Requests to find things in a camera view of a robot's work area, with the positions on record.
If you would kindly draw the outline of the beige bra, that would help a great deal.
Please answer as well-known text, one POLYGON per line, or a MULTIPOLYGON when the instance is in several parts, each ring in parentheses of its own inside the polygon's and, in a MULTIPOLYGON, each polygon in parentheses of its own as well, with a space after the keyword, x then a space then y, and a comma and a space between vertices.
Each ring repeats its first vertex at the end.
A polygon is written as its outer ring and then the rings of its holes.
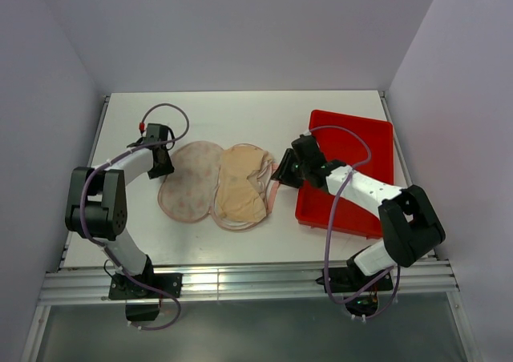
POLYGON ((231 223, 259 223, 267 215, 267 186, 273 156, 259 147, 239 144, 225 150, 215 197, 216 216, 231 223))

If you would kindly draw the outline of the floral mesh laundry bag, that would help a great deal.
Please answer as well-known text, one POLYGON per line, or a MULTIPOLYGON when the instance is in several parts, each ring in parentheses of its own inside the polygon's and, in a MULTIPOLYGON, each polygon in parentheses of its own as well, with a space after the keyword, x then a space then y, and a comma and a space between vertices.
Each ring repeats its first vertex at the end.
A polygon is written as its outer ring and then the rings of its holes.
MULTIPOLYGON (((227 150, 207 142, 196 141, 181 147, 172 155, 175 171, 160 187, 157 201, 161 210, 181 223, 197 223, 211 216, 216 225, 227 231, 247 231, 259 223, 231 223, 216 216, 215 197, 220 172, 220 159, 227 150)), ((280 184, 271 180, 278 165, 274 159, 267 186, 267 215, 271 214, 280 184)))

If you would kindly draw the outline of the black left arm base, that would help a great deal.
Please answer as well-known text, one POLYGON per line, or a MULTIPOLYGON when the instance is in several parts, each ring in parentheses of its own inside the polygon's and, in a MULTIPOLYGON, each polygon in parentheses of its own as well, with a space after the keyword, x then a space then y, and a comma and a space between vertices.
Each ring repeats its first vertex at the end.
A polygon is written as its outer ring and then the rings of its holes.
POLYGON ((132 323, 146 324, 160 314, 164 294, 180 297, 183 275, 180 273, 155 274, 150 285, 160 292, 142 288, 131 282, 126 276, 115 274, 111 279, 108 292, 110 301, 125 302, 125 316, 132 323))

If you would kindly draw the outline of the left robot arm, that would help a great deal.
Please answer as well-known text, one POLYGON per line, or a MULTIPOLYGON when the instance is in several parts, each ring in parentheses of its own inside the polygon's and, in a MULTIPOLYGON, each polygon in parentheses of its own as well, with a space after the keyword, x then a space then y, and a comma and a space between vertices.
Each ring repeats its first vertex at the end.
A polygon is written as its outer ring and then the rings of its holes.
POLYGON ((156 123, 143 130, 146 135, 129 145, 115 164, 72 171, 65 214, 67 229, 103 250, 115 266, 112 282, 134 297, 151 295, 156 277, 149 256, 126 229, 126 186, 142 174, 156 179, 174 171, 166 144, 175 138, 172 130, 156 123))

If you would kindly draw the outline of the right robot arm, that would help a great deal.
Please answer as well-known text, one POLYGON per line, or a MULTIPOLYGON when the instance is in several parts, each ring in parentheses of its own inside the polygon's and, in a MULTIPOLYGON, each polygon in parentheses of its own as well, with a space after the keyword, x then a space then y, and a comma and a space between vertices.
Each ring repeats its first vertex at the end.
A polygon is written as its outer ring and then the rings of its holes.
POLYGON ((425 193, 417 186, 394 186, 362 174, 359 167, 372 158, 349 165, 327 160, 316 138, 301 135, 285 151, 272 175, 278 183, 299 189, 304 183, 333 196, 328 231, 334 227, 340 199, 345 199, 377 217, 382 238, 353 255, 343 267, 341 288, 368 288, 392 267, 409 267, 441 244, 446 233, 425 193))

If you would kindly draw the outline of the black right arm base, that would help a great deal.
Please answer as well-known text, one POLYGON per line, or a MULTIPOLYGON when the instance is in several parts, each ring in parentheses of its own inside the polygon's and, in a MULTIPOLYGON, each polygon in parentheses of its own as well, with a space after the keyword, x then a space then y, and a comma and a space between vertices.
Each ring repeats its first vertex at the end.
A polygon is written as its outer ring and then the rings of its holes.
MULTIPOLYGON (((371 276, 365 276, 357 267, 353 266, 330 267, 328 269, 329 288, 325 286, 325 273, 323 271, 321 276, 315 279, 315 282, 323 287, 326 294, 329 294, 328 289, 330 289, 329 299, 335 304, 340 304, 378 276, 379 272, 371 276)), ((378 313, 378 293, 391 292, 393 289, 394 284, 391 274, 387 272, 381 279, 368 286, 358 297, 344 303, 344 306, 351 315, 358 317, 372 316, 378 313)))

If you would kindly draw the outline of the aluminium frame rail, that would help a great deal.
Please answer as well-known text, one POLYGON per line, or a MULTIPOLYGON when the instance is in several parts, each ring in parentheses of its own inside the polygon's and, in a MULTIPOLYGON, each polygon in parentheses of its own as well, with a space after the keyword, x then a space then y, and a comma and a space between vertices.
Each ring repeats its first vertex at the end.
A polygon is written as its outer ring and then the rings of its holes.
MULTIPOLYGON (((183 275, 181 302, 273 300, 324 297, 315 280, 319 262, 256 263, 238 266, 158 267, 157 274, 183 275)), ((109 282, 101 267, 64 269, 45 276, 39 306, 110 304, 109 282)), ((458 283, 448 261, 433 257, 403 268, 398 291, 402 294, 457 292, 458 283)))

